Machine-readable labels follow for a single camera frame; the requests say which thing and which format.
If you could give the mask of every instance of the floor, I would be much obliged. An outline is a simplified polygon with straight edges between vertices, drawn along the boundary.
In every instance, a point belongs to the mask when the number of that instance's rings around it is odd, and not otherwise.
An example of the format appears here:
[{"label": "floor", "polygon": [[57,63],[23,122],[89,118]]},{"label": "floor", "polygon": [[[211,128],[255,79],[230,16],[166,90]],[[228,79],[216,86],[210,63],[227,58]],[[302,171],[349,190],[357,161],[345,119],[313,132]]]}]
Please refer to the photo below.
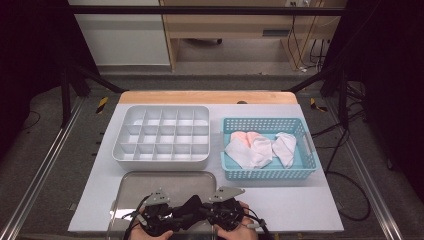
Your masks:
[{"label": "floor", "polygon": [[[182,42],[174,72],[121,73],[105,75],[105,78],[120,87],[134,90],[275,91],[287,89],[316,71],[316,67],[309,68],[306,73],[293,71],[279,41],[224,39],[221,45],[217,45],[215,41],[191,39]],[[332,110],[336,109],[336,98],[321,98],[320,84],[297,93],[311,133],[318,133],[336,123]],[[352,85],[361,88],[360,84]],[[32,100],[31,113],[22,132],[0,162],[2,234],[11,223],[9,219],[18,219],[12,222],[20,230],[14,236],[17,239],[104,238],[102,234],[84,235],[67,231],[95,161],[102,133],[119,99],[119,94],[94,82],[90,82],[90,86],[92,92],[88,98],[81,100],[74,94],[72,96],[73,104],[79,105],[81,111],[67,133],[60,129],[60,89],[52,89]],[[102,114],[96,114],[99,101],[105,96],[109,97],[108,103]],[[318,109],[311,108],[311,98],[315,99]],[[354,99],[349,99],[349,104],[351,116],[362,110]],[[323,107],[327,107],[328,111],[320,111]],[[424,239],[423,203],[400,171],[387,168],[385,154],[367,124],[366,116],[357,116],[350,122],[349,140],[342,141],[331,170],[348,176],[360,188],[338,174],[329,174],[327,178],[340,208],[345,231],[284,233],[280,234],[280,239]],[[335,128],[314,137],[322,166],[329,164],[341,133]],[[58,134],[64,134],[66,140],[56,154],[51,152],[51,146]],[[54,157],[45,168],[48,171],[40,173],[40,166],[46,165],[47,156]],[[40,186],[34,187],[34,176],[40,174],[44,178]],[[372,209],[366,219],[359,221],[367,216],[367,201],[362,191],[367,193]]]}]

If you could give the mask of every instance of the blue plastic basket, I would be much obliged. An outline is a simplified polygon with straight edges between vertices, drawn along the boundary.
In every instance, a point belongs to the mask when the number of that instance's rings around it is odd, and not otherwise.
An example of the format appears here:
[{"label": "blue plastic basket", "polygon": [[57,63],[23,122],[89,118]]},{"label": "blue plastic basket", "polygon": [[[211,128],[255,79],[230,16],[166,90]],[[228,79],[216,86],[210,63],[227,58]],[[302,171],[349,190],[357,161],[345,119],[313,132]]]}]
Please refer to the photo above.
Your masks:
[{"label": "blue plastic basket", "polygon": [[230,142],[231,133],[236,131],[258,132],[271,140],[274,140],[275,134],[279,132],[293,134],[297,140],[294,162],[291,168],[285,169],[275,157],[264,168],[242,169],[230,156],[222,152],[222,168],[228,180],[306,179],[319,166],[311,135],[306,123],[300,118],[224,118],[222,132],[225,146]]}]

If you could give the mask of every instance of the white table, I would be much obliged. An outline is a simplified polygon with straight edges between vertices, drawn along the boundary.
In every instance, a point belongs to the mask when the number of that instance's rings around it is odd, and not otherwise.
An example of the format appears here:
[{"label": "white table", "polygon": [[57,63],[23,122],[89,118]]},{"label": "white table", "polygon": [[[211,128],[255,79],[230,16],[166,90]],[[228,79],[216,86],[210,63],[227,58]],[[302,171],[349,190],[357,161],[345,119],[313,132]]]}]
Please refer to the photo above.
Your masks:
[{"label": "white table", "polygon": [[[106,232],[110,209],[122,177],[127,173],[113,159],[112,150],[128,108],[119,103],[105,132],[84,193],[69,226],[71,232]],[[271,232],[343,231],[340,216],[321,166],[306,180],[238,181],[225,179],[220,124],[223,117],[296,117],[304,119],[298,104],[201,104],[210,111],[211,150],[204,171],[214,174],[217,186],[241,187],[236,197],[265,219]]]}]

